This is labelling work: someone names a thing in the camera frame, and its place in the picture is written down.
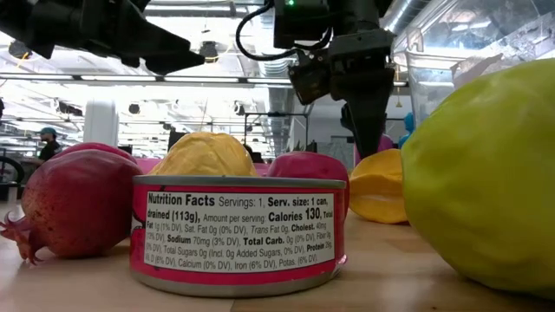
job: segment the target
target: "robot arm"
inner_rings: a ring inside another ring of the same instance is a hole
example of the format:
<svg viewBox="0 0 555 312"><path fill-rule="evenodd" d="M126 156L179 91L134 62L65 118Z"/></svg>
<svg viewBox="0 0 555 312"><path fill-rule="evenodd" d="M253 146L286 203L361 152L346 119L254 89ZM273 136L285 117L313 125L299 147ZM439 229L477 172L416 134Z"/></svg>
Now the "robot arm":
<svg viewBox="0 0 555 312"><path fill-rule="evenodd" d="M190 51L189 41L145 19L142 12L149 1L0 0L0 31L46 58L60 45L119 57L131 67L144 59L158 75L203 64L205 58ZM361 156L367 157L377 151L395 75L388 65L394 36L379 28L379 18L391 2L265 0L264 7L239 24L236 42L256 61L297 54L299 63L290 67L289 75L301 103L311 104L327 94L346 100L342 124L355 135ZM241 44L241 30L271 8L276 9L274 46L289 50L252 55ZM320 39L313 46L295 43Z"/></svg>
<svg viewBox="0 0 555 312"><path fill-rule="evenodd" d="M0 30L45 58L59 45L135 68L144 59L158 75L203 64L189 41L145 19L149 1L0 0Z"/></svg>
<svg viewBox="0 0 555 312"><path fill-rule="evenodd" d="M274 46L290 50L271 56L243 51L257 61L296 53L299 63L289 68L289 76L301 104L309 105L327 94L336 101L347 101L341 124L354 134L361 158L378 149L393 89L395 70L388 59L394 35L379 26L379 18L391 2L266 0L260 12L276 9ZM237 42L241 49L240 26ZM324 32L322 41L312 47L295 44L300 40L320 40Z"/></svg>

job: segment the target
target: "green papaya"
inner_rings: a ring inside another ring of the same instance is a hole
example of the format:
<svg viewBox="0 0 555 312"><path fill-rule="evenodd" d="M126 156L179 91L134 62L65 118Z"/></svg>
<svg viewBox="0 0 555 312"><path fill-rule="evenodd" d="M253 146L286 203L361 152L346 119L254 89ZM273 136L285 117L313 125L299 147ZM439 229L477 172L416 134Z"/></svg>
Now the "green papaya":
<svg viewBox="0 0 555 312"><path fill-rule="evenodd" d="M452 93L402 148L409 222L462 275L555 300L555 60Z"/></svg>

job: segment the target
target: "fake fruit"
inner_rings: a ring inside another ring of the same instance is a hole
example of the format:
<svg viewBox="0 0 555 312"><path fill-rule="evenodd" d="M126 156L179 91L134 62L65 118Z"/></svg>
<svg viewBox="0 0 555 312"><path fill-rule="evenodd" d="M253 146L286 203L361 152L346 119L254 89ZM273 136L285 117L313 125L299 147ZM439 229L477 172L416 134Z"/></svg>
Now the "fake fruit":
<svg viewBox="0 0 555 312"><path fill-rule="evenodd" d="M345 181L345 215L349 210L349 174L341 161L320 153L291 152L280 155L268 169L267 177L334 179Z"/></svg>
<svg viewBox="0 0 555 312"><path fill-rule="evenodd" d="M257 177L249 153L225 133L183 136L149 174Z"/></svg>
<svg viewBox="0 0 555 312"><path fill-rule="evenodd" d="M383 224L407 221L402 197L401 151L388 149L361 161L350 175L350 209Z"/></svg>
<svg viewBox="0 0 555 312"><path fill-rule="evenodd" d="M35 263L42 247L59 257L98 256L130 232L133 176L140 168L116 154L85 150L51 159L25 187L25 217L6 216L0 235Z"/></svg>
<svg viewBox="0 0 555 312"><path fill-rule="evenodd" d="M109 145L106 145L106 144L103 144L103 143L81 143L81 144L77 144L77 145L66 148L63 152L58 153L52 159L59 158L63 155L69 154L69 153L73 153L73 152L77 152L77 151L83 151L83 150L90 150L90 149L95 149L95 150L99 150L99 151L104 151L104 152L109 152L109 153L113 153L113 154L116 154L116 155L120 155L124 159L131 160L135 164L137 163L137 160L135 160L135 158L133 156L129 155L129 153L126 153L125 151L122 151L119 148L115 148L113 146L109 146Z"/></svg>
<svg viewBox="0 0 555 312"><path fill-rule="evenodd" d="M555 60L482 76L402 149L408 220L462 275L555 300Z"/></svg>

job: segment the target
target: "nutrition facts label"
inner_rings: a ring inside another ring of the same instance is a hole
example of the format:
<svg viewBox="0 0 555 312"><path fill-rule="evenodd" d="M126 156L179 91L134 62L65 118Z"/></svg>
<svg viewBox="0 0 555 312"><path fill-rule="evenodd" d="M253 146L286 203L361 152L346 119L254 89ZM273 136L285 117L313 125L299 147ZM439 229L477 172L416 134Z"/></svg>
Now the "nutrition facts label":
<svg viewBox="0 0 555 312"><path fill-rule="evenodd" d="M333 194L149 192L145 263L272 272L335 258Z"/></svg>

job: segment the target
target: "blue object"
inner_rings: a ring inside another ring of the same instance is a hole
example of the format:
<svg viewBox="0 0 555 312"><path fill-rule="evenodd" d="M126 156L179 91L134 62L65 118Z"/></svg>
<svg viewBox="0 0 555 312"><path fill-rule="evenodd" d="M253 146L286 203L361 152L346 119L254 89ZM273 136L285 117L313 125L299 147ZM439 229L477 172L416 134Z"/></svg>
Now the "blue object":
<svg viewBox="0 0 555 312"><path fill-rule="evenodd" d="M407 116L405 117L405 129L407 129L408 134L404 135L403 137L401 137L399 139L399 148L400 149L407 142L408 138L410 138L410 135L415 130L415 117L413 116L412 113L408 113Z"/></svg>

